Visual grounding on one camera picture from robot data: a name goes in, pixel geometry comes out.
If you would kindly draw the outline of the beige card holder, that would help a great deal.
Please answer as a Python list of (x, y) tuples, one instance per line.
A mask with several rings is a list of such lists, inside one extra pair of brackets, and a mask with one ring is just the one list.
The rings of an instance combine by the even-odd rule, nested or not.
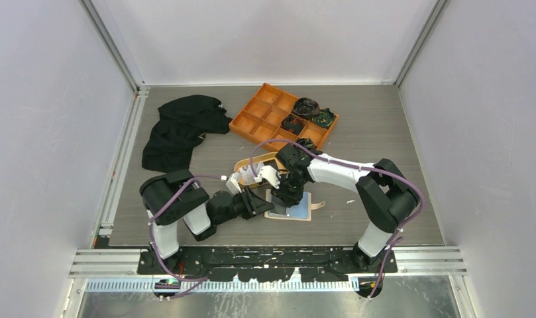
[[(271, 201), (272, 190), (267, 189), (265, 191), (266, 201)], [(264, 217), (267, 219), (277, 219), (285, 221), (311, 221), (312, 211), (321, 209), (325, 206), (326, 201), (320, 201), (318, 203), (312, 202), (312, 194), (308, 191), (303, 193), (302, 200), (299, 204), (288, 207), (290, 211), (290, 216), (287, 218), (275, 218), (268, 216), (268, 211), (264, 212)]]

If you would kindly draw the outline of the orange oval tray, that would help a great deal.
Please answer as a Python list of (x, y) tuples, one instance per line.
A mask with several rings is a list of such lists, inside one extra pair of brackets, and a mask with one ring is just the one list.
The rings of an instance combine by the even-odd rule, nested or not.
[[(283, 170), (284, 166), (276, 159), (277, 152), (269, 152), (252, 158), (252, 163), (256, 168), (256, 172), (259, 173), (263, 166), (271, 166), (276, 170)], [(254, 174), (250, 168), (250, 159), (245, 158), (235, 164), (234, 171), (238, 176), (238, 183), (241, 187), (249, 186), (251, 188), (260, 187), (262, 182), (258, 183), (254, 181)]]

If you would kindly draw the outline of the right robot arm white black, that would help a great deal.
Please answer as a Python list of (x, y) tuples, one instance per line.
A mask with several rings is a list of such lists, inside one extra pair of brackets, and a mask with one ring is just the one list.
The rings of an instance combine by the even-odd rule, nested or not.
[(363, 272), (379, 265), (382, 251), (422, 204), (422, 192), (389, 159), (375, 164), (348, 162), (293, 144), (281, 148), (276, 159), (285, 173), (274, 196), (287, 207), (299, 204), (308, 182), (331, 184), (359, 195), (370, 220), (354, 247), (355, 265)]

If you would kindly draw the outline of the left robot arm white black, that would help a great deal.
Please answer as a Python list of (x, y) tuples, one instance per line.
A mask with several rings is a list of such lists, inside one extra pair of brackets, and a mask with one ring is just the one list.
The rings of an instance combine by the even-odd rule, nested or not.
[(251, 219), (274, 208), (248, 186), (236, 193), (218, 191), (209, 195), (189, 170), (150, 178), (141, 185), (139, 194), (149, 217), (154, 265), (165, 274), (180, 265), (178, 221), (186, 224), (196, 241), (202, 241), (227, 221)]

